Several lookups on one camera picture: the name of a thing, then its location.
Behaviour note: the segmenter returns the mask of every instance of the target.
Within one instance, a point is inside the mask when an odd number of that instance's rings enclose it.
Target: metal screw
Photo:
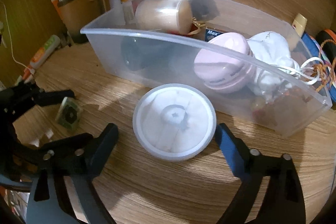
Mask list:
[[[44,156],[43,160],[50,160],[50,158],[55,155],[55,152],[53,150],[49,150]]]
[[[250,153],[251,153],[251,155],[253,155],[253,156],[259,156],[260,155],[260,152],[259,152],[259,150],[257,150],[257,149],[250,149]]]
[[[84,154],[84,149],[83,149],[83,148],[77,149],[77,150],[75,151],[75,155],[76,155],[76,156],[81,156],[81,155],[83,155],[83,154]]]
[[[282,157],[285,159],[285,160],[291,160],[292,157],[290,154],[283,154]]]

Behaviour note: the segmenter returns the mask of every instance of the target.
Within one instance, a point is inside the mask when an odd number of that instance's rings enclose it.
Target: wall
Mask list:
[[[28,64],[34,53],[52,34],[65,30],[50,0],[2,0],[7,8],[8,23],[16,60]],[[7,44],[0,45],[0,81],[13,85],[24,67],[11,57],[9,33],[4,7],[0,2],[0,21],[4,23],[3,37]]]

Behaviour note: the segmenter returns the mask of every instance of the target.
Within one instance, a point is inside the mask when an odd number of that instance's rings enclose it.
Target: orange twine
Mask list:
[[[323,41],[323,43],[320,46],[320,50],[319,50],[319,58],[321,58],[321,54],[322,54],[322,49],[324,47],[324,45],[328,42],[332,42],[333,44],[336,45],[336,41],[332,40],[332,39],[326,39]],[[327,84],[329,83],[333,83],[335,82],[336,76],[335,76],[335,65],[336,65],[336,57],[333,60],[333,63],[331,65],[331,71],[328,75],[327,73],[327,69],[328,69],[328,65],[324,64],[322,65],[321,63],[319,64],[314,64],[313,68],[314,68],[314,73],[313,73],[313,77],[315,75],[317,75],[317,71],[320,72],[320,78],[321,78],[321,82],[322,84],[316,89],[317,92],[319,92],[322,88],[324,88]]]

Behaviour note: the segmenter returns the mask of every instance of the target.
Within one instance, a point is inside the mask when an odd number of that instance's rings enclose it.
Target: white string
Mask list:
[[[300,66],[300,69],[299,69],[299,70],[297,70],[297,69],[295,69],[295,68],[292,68],[292,67],[287,67],[287,66],[278,66],[278,65],[271,65],[271,66],[276,67],[276,68],[278,68],[278,69],[288,70],[288,71],[290,71],[289,74],[290,74],[290,75],[293,75],[294,77],[299,77],[299,78],[300,78],[300,76],[302,76],[302,77],[304,77],[304,78],[310,80],[310,81],[307,81],[307,82],[303,81],[306,85],[313,85],[313,84],[315,84],[315,83],[318,82],[318,81],[322,81],[322,79],[320,78],[320,71],[319,71],[319,70],[316,71],[316,76],[315,76],[315,77],[311,77],[311,76],[308,76],[308,75],[304,74],[305,71],[308,71],[308,70],[312,71],[312,70],[314,70],[313,67],[307,67],[308,64],[309,64],[310,62],[313,62],[313,61],[318,61],[318,62],[320,62],[322,65],[324,65],[324,62],[323,62],[322,59],[320,59],[320,58],[318,58],[318,57],[312,57],[312,58],[306,60],[306,61]]]
[[[9,42],[10,42],[10,48],[11,48],[11,51],[12,51],[12,58],[13,58],[13,60],[14,60],[15,63],[17,63],[17,64],[25,67],[28,70],[30,70],[25,64],[16,61],[16,59],[14,58],[12,35],[11,35],[11,30],[9,29],[9,25],[8,25],[7,9],[6,9],[6,5],[4,4],[4,2],[2,0],[0,0],[0,1],[2,2],[2,5],[3,5],[4,9],[5,9],[5,16],[6,16],[6,23],[7,23],[8,33],[9,33]]]

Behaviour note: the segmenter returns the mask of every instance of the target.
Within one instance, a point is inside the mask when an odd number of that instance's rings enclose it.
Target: black clamp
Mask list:
[[[241,186],[217,224],[244,224],[259,192],[263,177],[270,176],[268,188],[256,219],[250,224],[305,224],[303,192],[292,157],[264,156],[249,149],[229,128],[217,126],[215,139]]]
[[[89,223],[115,224],[100,200],[93,178],[100,175],[117,140],[117,126],[110,123],[99,137],[83,133],[47,143],[38,150],[17,140],[13,122],[35,105],[59,104],[74,97],[71,90],[45,92],[35,83],[20,83],[0,92],[0,185],[6,189],[30,192],[27,224],[75,224],[64,176],[72,179]],[[22,176],[31,182],[21,180]],[[0,197],[0,223],[22,223]]]

